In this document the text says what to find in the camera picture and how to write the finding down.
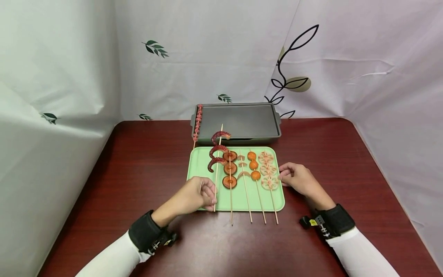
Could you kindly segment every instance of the right hand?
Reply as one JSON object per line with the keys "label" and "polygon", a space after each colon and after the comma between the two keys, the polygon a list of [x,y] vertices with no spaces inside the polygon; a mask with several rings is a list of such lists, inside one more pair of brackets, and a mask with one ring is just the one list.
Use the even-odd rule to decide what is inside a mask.
{"label": "right hand", "polygon": [[279,167],[282,185],[293,187],[298,193],[309,196],[321,189],[311,171],[302,164],[285,163]]}
{"label": "right hand", "polygon": [[279,167],[278,178],[282,185],[293,187],[298,193],[306,196],[318,210],[329,210],[335,202],[322,188],[311,171],[302,164],[285,163]]}

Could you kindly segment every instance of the white backdrop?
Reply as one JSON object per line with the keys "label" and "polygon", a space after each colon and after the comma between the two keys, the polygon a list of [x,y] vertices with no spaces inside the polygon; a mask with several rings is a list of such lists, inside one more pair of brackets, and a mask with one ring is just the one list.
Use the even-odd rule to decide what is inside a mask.
{"label": "white backdrop", "polygon": [[221,101],[351,120],[443,267],[440,0],[3,2],[0,275],[36,273],[118,105],[173,120]]}
{"label": "white backdrop", "polygon": [[118,122],[115,10],[0,2],[0,276],[29,277]]}

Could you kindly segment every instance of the octopus tentacle skewer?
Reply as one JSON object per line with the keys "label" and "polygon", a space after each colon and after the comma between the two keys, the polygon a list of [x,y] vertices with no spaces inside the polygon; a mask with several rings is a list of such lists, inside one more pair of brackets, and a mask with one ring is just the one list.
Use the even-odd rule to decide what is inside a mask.
{"label": "octopus tentacle skewer", "polygon": [[216,132],[213,136],[212,136],[212,143],[214,144],[214,145],[218,145],[217,144],[217,142],[215,141],[217,138],[219,138],[219,137],[224,137],[224,138],[226,138],[227,140],[228,139],[230,139],[231,138],[231,134],[230,133],[228,133],[228,132],[225,132],[225,131],[218,131],[218,132]]}
{"label": "octopus tentacle skewer", "polygon": [[211,172],[211,173],[214,172],[214,170],[212,169],[212,166],[213,166],[215,163],[221,163],[223,166],[225,166],[225,165],[227,164],[227,161],[226,161],[225,159],[221,158],[221,157],[213,158],[213,159],[209,162],[209,164],[208,164],[208,171],[209,171],[209,172]]}
{"label": "octopus tentacle skewer", "polygon": [[211,157],[211,159],[214,159],[214,158],[215,158],[215,157],[214,157],[214,152],[215,152],[215,151],[218,151],[218,150],[222,151],[223,153],[229,153],[229,149],[228,149],[226,146],[221,145],[221,144],[218,144],[218,145],[214,146],[214,147],[209,151],[209,157]]}

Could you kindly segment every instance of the black wrist brace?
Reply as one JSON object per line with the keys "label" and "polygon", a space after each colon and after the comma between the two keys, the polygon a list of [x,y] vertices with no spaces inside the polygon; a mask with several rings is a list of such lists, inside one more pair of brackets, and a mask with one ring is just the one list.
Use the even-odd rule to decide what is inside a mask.
{"label": "black wrist brace", "polygon": [[299,222],[305,229],[319,226],[326,239],[339,237],[355,227],[355,221],[340,204],[327,211],[317,211],[315,218],[303,216]]}
{"label": "black wrist brace", "polygon": [[171,247],[177,239],[177,234],[169,233],[167,227],[160,228],[153,220],[150,210],[137,219],[129,228],[129,238],[138,248],[139,252],[153,255],[159,245]]}

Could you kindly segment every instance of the hand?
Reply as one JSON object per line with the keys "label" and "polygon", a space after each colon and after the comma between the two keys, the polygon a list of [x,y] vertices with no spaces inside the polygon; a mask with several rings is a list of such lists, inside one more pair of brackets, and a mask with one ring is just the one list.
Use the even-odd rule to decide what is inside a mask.
{"label": "hand", "polygon": [[152,213],[152,219],[157,225],[164,227],[175,217],[195,212],[201,207],[213,211],[215,203],[217,199],[214,183],[209,178],[194,176]]}
{"label": "hand", "polygon": [[335,202],[304,165],[285,163],[279,167],[279,170],[278,178],[282,181],[282,185],[291,186],[298,193],[306,196],[314,208],[329,210],[335,207]]}
{"label": "hand", "polygon": [[195,212],[201,207],[213,211],[217,203],[215,185],[209,178],[194,176],[171,198],[171,201],[175,202],[180,215]]}

